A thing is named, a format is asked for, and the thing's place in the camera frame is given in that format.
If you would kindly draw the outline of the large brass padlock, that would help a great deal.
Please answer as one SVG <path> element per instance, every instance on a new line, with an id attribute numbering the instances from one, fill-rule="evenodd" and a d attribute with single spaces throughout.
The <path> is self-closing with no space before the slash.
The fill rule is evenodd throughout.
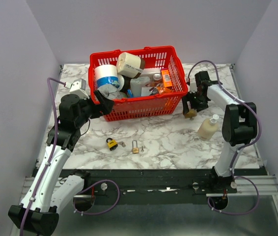
<path id="1" fill-rule="evenodd" d="M 190 109 L 184 113 L 184 118 L 194 119 L 197 116 L 197 111 L 195 109 Z"/>

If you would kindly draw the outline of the yellow padlock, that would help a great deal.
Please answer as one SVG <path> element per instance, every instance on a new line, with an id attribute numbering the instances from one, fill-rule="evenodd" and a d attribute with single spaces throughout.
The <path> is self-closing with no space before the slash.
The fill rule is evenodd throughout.
<path id="1" fill-rule="evenodd" d="M 107 138 L 106 143 L 107 143 L 110 151 L 113 151 L 118 147 L 118 143 L 116 142 L 115 139 Z"/>

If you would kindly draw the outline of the small silver keys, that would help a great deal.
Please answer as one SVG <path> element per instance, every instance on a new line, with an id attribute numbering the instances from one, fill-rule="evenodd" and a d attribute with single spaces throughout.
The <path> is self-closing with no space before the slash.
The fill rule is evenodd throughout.
<path id="1" fill-rule="evenodd" d="M 126 147 L 126 144 L 124 142 L 118 142 L 119 145 L 121 145 L 123 148 Z"/>

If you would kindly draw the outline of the small brass padlock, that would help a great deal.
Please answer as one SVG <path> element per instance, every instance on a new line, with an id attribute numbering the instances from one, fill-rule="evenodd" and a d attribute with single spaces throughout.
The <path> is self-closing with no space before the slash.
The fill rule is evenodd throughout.
<path id="1" fill-rule="evenodd" d="M 132 140 L 132 154 L 139 153 L 139 147 L 137 140 Z"/>

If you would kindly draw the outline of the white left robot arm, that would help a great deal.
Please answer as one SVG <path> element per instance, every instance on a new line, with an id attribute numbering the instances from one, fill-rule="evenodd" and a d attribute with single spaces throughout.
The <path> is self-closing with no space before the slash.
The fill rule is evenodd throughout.
<path id="1" fill-rule="evenodd" d="M 90 119 L 108 115 L 114 102 L 105 98 L 98 90 L 94 92 L 99 103 L 91 98 L 81 99 L 68 94 L 61 98 L 59 116 L 48 133 L 44 160 L 28 192 L 20 204 L 12 205 L 8 216 L 20 230 L 41 236 L 50 236 L 55 231 L 59 215 L 75 194 L 86 194 L 91 183 L 85 175 L 70 175 L 60 188 L 55 186 L 64 164 L 81 137 L 81 127 Z"/>

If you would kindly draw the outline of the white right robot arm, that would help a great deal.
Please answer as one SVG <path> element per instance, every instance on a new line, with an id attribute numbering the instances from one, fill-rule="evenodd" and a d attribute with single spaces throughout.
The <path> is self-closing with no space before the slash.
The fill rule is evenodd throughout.
<path id="1" fill-rule="evenodd" d="M 224 145 L 208 179 L 208 188 L 218 193 L 234 181 L 234 167 L 242 149 L 257 136 L 256 105 L 234 97 L 222 88 L 221 83 L 212 81 L 206 71 L 196 73 L 195 81 L 197 90 L 188 92 L 182 98 L 184 117 L 195 117 L 198 112 L 208 108 L 209 101 L 224 110 Z"/>

